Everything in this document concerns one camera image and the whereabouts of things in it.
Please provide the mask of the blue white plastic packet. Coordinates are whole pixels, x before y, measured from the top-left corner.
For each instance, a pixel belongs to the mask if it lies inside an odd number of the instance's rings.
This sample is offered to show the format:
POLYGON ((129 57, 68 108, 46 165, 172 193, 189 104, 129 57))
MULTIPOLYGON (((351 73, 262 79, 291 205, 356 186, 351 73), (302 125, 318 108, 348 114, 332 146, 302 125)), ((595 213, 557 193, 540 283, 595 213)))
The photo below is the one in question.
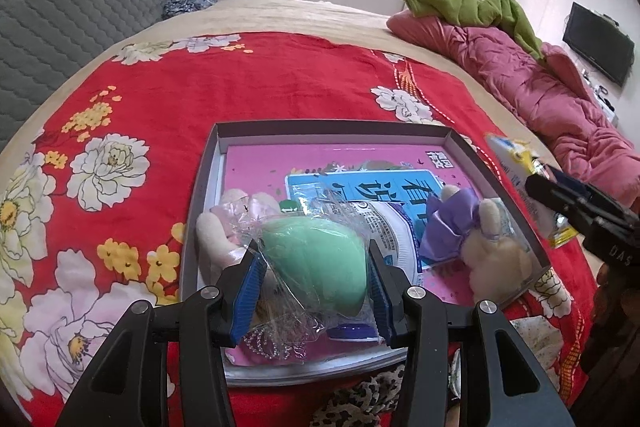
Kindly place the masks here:
POLYGON ((411 219, 397 202, 349 202, 367 233, 368 295, 376 329, 386 345, 396 347, 409 332, 402 295, 420 286, 418 242, 411 219))

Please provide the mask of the pink plush toy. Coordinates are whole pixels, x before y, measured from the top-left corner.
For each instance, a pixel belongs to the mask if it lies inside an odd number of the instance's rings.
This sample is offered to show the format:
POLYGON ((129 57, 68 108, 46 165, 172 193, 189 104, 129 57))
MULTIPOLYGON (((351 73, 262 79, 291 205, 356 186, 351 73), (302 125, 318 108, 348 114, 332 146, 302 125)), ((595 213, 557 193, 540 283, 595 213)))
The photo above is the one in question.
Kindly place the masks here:
POLYGON ((244 236, 247 229, 280 213, 273 196, 247 194, 240 188, 229 188, 217 205, 203 211, 196 219, 195 231, 200 253, 209 262, 209 283, 216 283, 224 269, 242 261, 250 243, 244 236))

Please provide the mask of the green pad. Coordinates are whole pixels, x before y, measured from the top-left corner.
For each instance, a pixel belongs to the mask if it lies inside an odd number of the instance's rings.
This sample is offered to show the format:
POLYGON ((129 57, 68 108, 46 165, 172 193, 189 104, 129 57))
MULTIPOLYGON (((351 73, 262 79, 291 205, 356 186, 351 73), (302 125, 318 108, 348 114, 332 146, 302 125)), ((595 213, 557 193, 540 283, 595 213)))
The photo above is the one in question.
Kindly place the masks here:
POLYGON ((232 202, 236 236, 267 265, 237 365, 304 364, 378 340, 369 303, 371 234, 352 204, 316 184, 278 202, 266 193, 232 202))

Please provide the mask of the leopard print scarf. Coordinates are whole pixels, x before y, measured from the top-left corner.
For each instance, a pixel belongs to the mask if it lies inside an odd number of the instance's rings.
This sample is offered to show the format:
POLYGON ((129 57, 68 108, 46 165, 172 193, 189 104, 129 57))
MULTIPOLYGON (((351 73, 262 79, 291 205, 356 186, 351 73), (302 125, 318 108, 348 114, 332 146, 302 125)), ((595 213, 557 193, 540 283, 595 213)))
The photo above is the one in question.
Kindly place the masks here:
POLYGON ((405 365, 365 378, 350 388, 335 390, 316 410, 311 426, 381 426, 381 415, 396 409, 405 365))

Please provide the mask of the cream plush duck purple bow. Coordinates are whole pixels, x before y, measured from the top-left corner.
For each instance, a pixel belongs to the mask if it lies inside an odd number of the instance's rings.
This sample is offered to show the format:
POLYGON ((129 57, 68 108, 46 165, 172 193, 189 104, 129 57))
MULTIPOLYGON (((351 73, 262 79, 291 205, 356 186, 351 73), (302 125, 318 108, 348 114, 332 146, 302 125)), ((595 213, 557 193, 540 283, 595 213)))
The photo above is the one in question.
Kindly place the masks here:
POLYGON ((526 244, 512 229, 498 198, 479 198, 472 188, 446 185, 427 199, 419 255, 434 263, 461 260, 469 269, 475 301, 502 303, 534 271, 526 244))

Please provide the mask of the white floral cloth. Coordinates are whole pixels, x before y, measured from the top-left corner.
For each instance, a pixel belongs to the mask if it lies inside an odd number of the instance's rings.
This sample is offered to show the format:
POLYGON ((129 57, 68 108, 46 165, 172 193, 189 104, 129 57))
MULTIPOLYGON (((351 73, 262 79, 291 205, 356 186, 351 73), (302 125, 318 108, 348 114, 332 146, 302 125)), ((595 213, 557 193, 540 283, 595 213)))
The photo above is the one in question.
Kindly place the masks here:
MULTIPOLYGON (((546 371, 556 391, 560 390, 560 377, 554 368, 563 346, 561 331, 545 317, 523 317, 511 320, 511 325, 522 337, 541 367, 546 371)), ((448 387, 455 398, 461 398, 461 353, 457 349, 449 364, 448 387)))

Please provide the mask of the dark shallow cardboard box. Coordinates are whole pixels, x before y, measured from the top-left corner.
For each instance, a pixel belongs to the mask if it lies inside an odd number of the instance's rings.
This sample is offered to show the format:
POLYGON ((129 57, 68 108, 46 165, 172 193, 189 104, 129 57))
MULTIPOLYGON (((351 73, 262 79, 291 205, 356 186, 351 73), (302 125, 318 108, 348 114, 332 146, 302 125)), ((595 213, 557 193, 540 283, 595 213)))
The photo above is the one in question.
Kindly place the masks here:
POLYGON ((462 136, 434 124, 216 124, 189 209, 181 294, 265 270, 230 314, 232 386, 291 386, 375 371, 405 351, 374 309, 364 253, 444 303, 512 303, 548 269, 516 199, 462 136))

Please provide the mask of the pink crumpled quilt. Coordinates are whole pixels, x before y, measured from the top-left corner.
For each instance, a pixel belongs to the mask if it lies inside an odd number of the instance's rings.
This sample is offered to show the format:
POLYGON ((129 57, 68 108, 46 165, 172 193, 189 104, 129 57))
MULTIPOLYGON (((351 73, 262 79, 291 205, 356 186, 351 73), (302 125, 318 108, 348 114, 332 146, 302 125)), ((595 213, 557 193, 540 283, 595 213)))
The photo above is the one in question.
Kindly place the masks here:
POLYGON ((639 154, 608 121, 568 55, 537 61, 497 27, 459 27, 409 11, 387 20, 408 43, 455 62, 539 136, 562 169, 628 208, 639 206, 639 154))

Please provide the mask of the pink blue picture book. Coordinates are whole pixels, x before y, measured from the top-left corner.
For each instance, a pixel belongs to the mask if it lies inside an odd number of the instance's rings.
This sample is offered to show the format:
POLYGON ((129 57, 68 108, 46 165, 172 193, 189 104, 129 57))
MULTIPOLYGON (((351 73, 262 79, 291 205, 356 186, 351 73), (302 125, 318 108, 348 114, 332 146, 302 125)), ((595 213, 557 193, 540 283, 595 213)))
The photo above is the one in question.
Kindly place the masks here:
MULTIPOLYGON (((474 297, 469 269, 459 259, 434 263, 419 255, 426 222, 426 202, 446 185, 472 188, 479 198, 498 198, 510 213, 512 229, 534 253, 519 225, 522 217, 506 207, 506 195, 492 188, 488 178, 473 166, 469 155, 450 140, 436 144, 246 144, 230 145, 217 153, 210 169, 204 206, 212 208, 229 188, 247 194, 264 192, 278 202, 293 196, 296 188, 316 184, 341 200, 397 202, 411 219, 418 242, 421 286, 455 305, 469 306, 474 297)), ((532 277, 499 306, 522 295, 532 277)), ((378 369, 405 358, 405 351, 386 347, 378 335, 376 343, 360 345, 336 357, 304 364, 237 365, 232 361, 238 347, 228 350, 233 379, 319 378, 330 374, 378 369)))

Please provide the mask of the red floral blanket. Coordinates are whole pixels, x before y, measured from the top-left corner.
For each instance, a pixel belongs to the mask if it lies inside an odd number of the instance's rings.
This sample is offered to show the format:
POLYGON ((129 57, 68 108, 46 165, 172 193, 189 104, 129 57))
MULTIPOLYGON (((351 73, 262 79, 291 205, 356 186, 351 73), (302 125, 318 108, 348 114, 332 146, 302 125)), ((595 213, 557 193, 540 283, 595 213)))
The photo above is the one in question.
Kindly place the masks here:
POLYGON ((254 32, 133 44, 27 143, 1 194, 1 377, 51 426, 134 300, 178 299, 184 226, 214 124, 443 124, 487 153, 495 123, 453 75, 317 37, 254 32))

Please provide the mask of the green blanket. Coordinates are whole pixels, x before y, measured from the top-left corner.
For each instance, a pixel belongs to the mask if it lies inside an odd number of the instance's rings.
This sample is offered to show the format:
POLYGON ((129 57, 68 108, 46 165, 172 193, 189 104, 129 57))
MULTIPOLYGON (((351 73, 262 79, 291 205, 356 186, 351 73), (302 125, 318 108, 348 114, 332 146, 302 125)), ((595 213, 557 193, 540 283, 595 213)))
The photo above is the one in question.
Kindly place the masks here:
POLYGON ((536 61, 544 59, 537 38, 516 0, 405 0, 414 17, 437 16, 459 27, 497 27, 536 61))

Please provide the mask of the blue patterned cloth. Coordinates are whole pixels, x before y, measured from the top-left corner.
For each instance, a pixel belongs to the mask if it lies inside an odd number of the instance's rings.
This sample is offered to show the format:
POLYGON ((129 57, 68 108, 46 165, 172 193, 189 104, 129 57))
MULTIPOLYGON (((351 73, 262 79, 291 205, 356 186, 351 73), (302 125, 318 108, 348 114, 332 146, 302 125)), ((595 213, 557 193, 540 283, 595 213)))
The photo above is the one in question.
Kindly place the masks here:
POLYGON ((200 12, 213 6, 217 0, 167 0, 163 5, 162 20, 175 16, 200 12))

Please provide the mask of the black wall television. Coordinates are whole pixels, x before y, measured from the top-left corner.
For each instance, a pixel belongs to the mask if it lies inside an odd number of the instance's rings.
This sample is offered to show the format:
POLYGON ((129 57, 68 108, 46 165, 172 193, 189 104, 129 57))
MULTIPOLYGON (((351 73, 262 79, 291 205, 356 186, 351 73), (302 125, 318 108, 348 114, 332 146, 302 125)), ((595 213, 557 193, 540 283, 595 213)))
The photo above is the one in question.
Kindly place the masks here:
POLYGON ((608 80, 623 87, 634 64, 634 42, 616 23, 574 2, 563 41, 608 80))

